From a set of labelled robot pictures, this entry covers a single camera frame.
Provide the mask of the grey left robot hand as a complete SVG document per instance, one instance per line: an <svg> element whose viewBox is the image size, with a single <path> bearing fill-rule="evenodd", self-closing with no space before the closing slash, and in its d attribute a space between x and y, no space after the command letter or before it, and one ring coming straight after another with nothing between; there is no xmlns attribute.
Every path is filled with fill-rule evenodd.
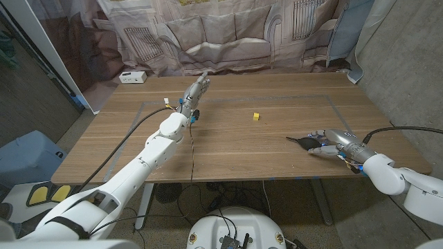
<svg viewBox="0 0 443 249"><path fill-rule="evenodd" d="M191 84L184 92L183 103L179 106L177 111L183 114L186 118L191 116L192 110L197 108L199 100L210 86L210 80L206 78L207 75L207 71L202 73L197 81Z"/></svg>

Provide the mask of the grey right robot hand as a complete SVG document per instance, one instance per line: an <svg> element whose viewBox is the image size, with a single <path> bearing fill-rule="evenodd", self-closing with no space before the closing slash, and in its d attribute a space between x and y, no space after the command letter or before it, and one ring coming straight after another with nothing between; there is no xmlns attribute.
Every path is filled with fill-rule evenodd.
<svg viewBox="0 0 443 249"><path fill-rule="evenodd" d="M376 152L363 144L353 133L340 129L317 130L312 138L326 142L325 146L308 150L309 154L317 156L337 156L340 152L353 161L364 163Z"/></svg>

